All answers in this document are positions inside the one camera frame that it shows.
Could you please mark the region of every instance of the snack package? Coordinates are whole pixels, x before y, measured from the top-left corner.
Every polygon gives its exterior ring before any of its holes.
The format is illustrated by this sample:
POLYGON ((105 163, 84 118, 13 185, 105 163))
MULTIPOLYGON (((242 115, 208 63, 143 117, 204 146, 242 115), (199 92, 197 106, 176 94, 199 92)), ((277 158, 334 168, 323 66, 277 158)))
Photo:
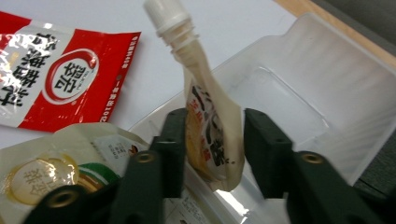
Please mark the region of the snack package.
POLYGON ((177 0, 147 0, 145 8, 184 69, 189 163, 212 189, 230 191, 245 162, 241 108, 213 77, 183 6, 177 0))
POLYGON ((139 32, 104 34, 0 12, 0 124, 55 132, 105 122, 139 32))
POLYGON ((50 191, 81 185, 88 192, 123 176, 148 144, 110 123, 74 124, 53 135, 0 150, 0 220, 22 223, 50 191))

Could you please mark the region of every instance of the white cap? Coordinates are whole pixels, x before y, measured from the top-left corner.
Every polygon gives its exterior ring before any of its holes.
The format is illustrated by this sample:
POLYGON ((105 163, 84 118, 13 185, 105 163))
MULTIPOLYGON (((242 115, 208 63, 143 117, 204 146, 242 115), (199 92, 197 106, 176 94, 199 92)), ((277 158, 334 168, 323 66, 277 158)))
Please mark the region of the white cap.
POLYGON ((168 29, 191 19, 178 0, 146 0, 144 7, 159 36, 168 29))

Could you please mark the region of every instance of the red and white package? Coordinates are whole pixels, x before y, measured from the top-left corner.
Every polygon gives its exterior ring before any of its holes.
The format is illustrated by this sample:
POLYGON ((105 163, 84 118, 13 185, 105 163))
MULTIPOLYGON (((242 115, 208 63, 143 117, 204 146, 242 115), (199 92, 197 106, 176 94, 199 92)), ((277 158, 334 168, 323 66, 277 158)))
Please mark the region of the red and white package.
POLYGON ((106 122, 140 32, 105 34, 0 12, 0 124, 55 132, 106 122))

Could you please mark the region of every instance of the white plastic tray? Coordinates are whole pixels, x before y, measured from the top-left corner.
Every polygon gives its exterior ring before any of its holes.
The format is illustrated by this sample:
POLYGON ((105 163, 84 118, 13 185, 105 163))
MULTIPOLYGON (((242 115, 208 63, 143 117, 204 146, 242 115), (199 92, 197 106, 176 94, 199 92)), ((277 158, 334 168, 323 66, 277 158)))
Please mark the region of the white plastic tray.
MULTIPOLYGON (((253 43, 214 76, 242 108, 268 114, 294 150, 322 154, 349 184, 396 127, 396 71, 313 14, 285 35, 253 43)), ((130 131, 150 142, 167 113, 184 102, 181 92, 130 131)), ((237 223, 289 223, 282 200, 262 198, 248 164, 235 190, 205 197, 219 199, 237 223)))

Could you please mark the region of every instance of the white table surface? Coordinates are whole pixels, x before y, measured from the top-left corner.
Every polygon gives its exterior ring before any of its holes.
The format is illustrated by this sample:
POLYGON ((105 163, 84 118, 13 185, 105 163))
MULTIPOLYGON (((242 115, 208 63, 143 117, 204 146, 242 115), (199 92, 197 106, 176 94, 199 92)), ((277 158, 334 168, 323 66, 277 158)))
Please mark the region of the white table surface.
MULTIPOLYGON (((0 10, 37 21, 107 33, 142 32, 109 122, 129 130, 183 89, 181 66, 156 36, 144 0, 1 0, 0 10)), ((272 0, 181 0, 215 68, 266 35, 282 35, 295 17, 272 0)), ((49 133, 0 126, 0 148, 49 133)))

